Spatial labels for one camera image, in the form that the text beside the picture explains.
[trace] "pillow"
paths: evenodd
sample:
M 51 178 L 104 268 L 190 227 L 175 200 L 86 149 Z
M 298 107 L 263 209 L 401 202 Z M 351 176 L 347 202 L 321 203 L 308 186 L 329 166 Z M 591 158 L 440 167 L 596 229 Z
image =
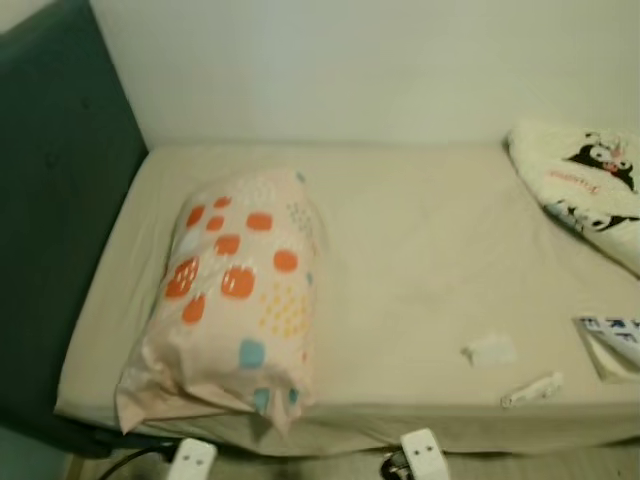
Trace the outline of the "pillow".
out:
M 640 137 L 523 121 L 509 151 L 547 212 L 640 276 Z
M 195 193 L 116 392 L 120 426 L 257 412 L 282 432 L 313 401 L 319 218 L 286 169 Z

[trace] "mattress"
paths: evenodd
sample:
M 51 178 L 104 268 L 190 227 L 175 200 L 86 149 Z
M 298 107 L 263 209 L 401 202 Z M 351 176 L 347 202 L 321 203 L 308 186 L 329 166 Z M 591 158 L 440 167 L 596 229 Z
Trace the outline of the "mattress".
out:
M 640 434 L 637 386 L 604 384 L 571 319 L 633 316 L 629 273 L 551 222 L 499 145 L 440 148 L 163 147 L 130 190 L 73 334 L 56 412 L 117 429 L 114 389 L 143 331 L 182 201 L 248 168 L 306 178 L 329 236 L 314 323 L 317 404 L 288 437 L 258 416 L 148 422 L 266 455 L 326 455 L 430 427 L 452 452 L 535 453 Z M 509 335 L 518 360 L 472 368 L 461 354 Z M 548 371 L 543 402 L 499 399 Z

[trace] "cartoon character print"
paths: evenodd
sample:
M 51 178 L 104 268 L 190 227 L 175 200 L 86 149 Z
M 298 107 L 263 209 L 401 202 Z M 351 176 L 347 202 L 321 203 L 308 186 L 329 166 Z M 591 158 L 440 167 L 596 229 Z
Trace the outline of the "cartoon character print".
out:
M 603 142 L 600 135 L 594 132 L 587 133 L 585 139 L 587 143 L 580 148 L 580 151 L 565 160 L 608 172 L 623 182 L 632 192 L 638 193 L 631 176 L 633 164 L 625 158 L 620 139 L 614 142 Z
M 567 226 L 580 233 L 583 233 L 585 230 L 591 232 L 605 232 L 625 222 L 640 221 L 640 217 L 610 215 L 608 213 L 596 212 L 589 208 L 571 205 L 565 200 L 560 200 L 554 204 L 547 205 L 546 209 Z

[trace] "upholstered headboard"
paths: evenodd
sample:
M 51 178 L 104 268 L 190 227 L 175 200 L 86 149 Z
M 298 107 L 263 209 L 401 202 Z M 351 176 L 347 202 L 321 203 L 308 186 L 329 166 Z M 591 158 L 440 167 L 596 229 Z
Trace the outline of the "upholstered headboard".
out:
M 94 270 L 147 151 L 84 1 L 0 39 L 0 423 L 85 455 L 95 429 L 53 415 Z

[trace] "bed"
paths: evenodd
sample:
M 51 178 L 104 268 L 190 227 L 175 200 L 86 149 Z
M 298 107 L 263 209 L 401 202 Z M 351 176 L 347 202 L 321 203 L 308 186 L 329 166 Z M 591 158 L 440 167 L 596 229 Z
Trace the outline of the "bed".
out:
M 85 2 L 56 2 L 6 38 L 0 198 L 12 228 L 0 255 L 14 277 L 2 288 L 3 425 L 85 456 L 184 435 L 324 455 L 425 425 L 458 452 L 640 434 L 637 389 L 598 380 L 570 321 L 577 306 L 636 314 L 637 281 L 551 223 L 497 143 L 164 147 L 143 162 Z M 304 171 L 331 237 L 314 327 L 317 405 L 286 439 L 253 415 L 150 422 L 123 437 L 114 388 L 182 199 L 234 169 L 279 163 Z M 460 350 L 492 331 L 514 339 L 519 361 L 474 370 Z M 566 377 L 561 395 L 499 408 L 506 391 L 554 369 Z
M 536 453 L 640 433 L 637 388 L 601 383 L 571 319 L 640 311 L 630 274 L 546 218 L 499 144 L 442 148 L 165 147 L 145 160 L 96 272 L 56 411 L 117 428 L 113 392 L 149 316 L 182 201 L 239 170 L 292 166 L 330 237 L 315 320 L 318 402 L 283 438 L 256 415 L 148 422 L 265 455 L 381 447 L 428 425 L 452 452 Z M 515 364 L 463 347 L 506 333 Z M 500 397 L 559 370 L 562 393 Z

